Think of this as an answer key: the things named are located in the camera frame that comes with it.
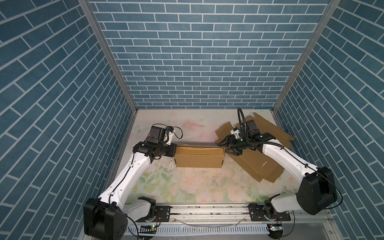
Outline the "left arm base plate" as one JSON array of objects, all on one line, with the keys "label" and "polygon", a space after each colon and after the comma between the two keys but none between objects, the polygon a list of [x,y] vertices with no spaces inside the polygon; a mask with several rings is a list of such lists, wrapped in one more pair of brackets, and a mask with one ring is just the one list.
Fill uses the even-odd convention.
[{"label": "left arm base plate", "polygon": [[171,214],[171,206],[156,206],[156,208],[139,206],[134,207],[132,211],[128,211],[127,215],[135,222],[169,222]]}]

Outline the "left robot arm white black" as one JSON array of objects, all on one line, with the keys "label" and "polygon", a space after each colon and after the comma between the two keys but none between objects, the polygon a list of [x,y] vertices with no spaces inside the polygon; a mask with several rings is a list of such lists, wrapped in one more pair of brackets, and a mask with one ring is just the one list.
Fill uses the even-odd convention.
[{"label": "left robot arm white black", "polygon": [[99,240],[120,240],[129,222],[161,220],[156,200],[140,197],[125,207],[126,200],[142,173],[154,160],[174,157],[177,144],[172,142],[175,128],[154,124],[143,142],[134,145],[128,163],[115,180],[97,198],[84,205],[84,232]]}]

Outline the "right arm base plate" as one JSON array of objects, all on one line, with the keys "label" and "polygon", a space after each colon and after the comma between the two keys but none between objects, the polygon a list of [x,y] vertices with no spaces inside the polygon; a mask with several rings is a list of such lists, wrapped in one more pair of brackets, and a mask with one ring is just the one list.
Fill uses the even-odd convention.
[{"label": "right arm base plate", "polygon": [[248,205],[249,214],[252,222],[262,222],[262,221],[282,221],[287,222],[291,220],[289,212],[277,213],[271,207],[266,207],[265,205],[259,204],[249,204]]}]

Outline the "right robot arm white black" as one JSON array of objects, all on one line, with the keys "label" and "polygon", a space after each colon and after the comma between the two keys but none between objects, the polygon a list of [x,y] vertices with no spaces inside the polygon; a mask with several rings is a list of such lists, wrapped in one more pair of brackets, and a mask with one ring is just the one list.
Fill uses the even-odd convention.
[{"label": "right robot arm white black", "polygon": [[228,154],[241,157],[246,150],[260,152],[281,165],[299,183],[296,193],[275,195],[265,201],[266,218],[274,220],[278,214],[300,210],[316,215],[338,200],[339,190],[329,168],[305,161],[284,147],[273,134],[262,133],[253,120],[241,123],[238,128],[227,123],[216,130],[216,134],[218,145],[225,147]]}]

